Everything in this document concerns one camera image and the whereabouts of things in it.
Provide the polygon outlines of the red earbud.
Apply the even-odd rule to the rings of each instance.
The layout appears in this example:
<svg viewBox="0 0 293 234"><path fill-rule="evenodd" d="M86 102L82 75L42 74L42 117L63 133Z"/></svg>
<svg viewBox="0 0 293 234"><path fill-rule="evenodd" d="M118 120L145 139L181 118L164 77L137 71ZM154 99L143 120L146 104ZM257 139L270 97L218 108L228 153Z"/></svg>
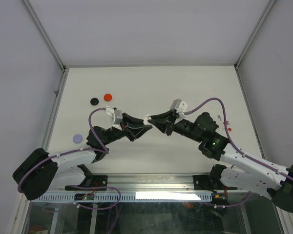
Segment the red earbud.
<svg viewBox="0 0 293 234"><path fill-rule="evenodd" d="M226 120L226 122L225 122L225 126L227 127L227 130L228 130L229 132L232 131L232 128L230 127L230 123L229 123L228 120Z"/></svg>

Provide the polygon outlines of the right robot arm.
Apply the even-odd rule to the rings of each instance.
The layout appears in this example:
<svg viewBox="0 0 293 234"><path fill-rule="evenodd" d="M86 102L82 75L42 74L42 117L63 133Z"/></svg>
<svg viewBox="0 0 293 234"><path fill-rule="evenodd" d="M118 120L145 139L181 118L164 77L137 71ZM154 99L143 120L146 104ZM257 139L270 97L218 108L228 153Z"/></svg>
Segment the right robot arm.
<svg viewBox="0 0 293 234"><path fill-rule="evenodd" d="M204 112L195 122L180 118L175 111L146 117L151 124L166 135L178 133L199 143L199 151L206 157L231 164L235 171L216 164L209 173L209 185L215 189L222 186L235 187L262 195L289 213L293 213L293 165L278 165L235 146L229 138L217 133L218 125Z"/></svg>

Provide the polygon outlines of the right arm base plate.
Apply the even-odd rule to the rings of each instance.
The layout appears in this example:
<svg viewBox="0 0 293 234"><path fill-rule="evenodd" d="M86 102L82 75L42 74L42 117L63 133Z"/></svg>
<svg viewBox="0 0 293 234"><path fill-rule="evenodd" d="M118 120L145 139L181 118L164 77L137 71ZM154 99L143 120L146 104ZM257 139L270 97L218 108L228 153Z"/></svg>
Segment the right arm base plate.
<svg viewBox="0 0 293 234"><path fill-rule="evenodd" d="M194 190L208 190L214 191L217 186L216 184L209 178L207 174L204 175L193 175L193 186Z"/></svg>

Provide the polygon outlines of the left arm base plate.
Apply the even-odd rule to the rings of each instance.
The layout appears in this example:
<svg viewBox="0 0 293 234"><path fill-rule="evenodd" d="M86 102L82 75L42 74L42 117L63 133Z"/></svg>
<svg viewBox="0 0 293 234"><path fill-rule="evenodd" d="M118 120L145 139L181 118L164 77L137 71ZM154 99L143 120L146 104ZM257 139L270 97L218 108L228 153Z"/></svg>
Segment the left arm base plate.
<svg viewBox="0 0 293 234"><path fill-rule="evenodd" d="M107 175L87 175L79 185L65 186L66 191L106 191L108 184Z"/></svg>

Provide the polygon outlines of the purple earbud case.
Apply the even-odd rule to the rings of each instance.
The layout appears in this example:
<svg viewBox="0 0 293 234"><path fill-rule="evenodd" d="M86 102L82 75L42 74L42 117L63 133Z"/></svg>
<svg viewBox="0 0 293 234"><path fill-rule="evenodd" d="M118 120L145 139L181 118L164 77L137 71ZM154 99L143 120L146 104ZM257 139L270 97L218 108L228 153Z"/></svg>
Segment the purple earbud case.
<svg viewBox="0 0 293 234"><path fill-rule="evenodd" d="M83 136L80 134L76 134L73 136L72 139L75 144L80 144L83 141Z"/></svg>

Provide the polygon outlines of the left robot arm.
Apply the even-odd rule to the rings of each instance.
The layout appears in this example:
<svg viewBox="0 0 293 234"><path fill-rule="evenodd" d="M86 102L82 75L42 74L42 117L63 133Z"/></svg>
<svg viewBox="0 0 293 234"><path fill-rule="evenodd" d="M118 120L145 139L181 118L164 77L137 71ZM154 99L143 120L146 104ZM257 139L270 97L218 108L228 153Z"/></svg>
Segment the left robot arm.
<svg viewBox="0 0 293 234"><path fill-rule="evenodd" d="M78 149L53 154L43 148L35 149L12 175L18 192L28 200L35 200L50 189L86 190L100 186L87 164L102 160L109 153L108 144L122 138L134 142L152 129L144 120L119 110L109 115L112 126L108 129L91 126L86 144Z"/></svg>

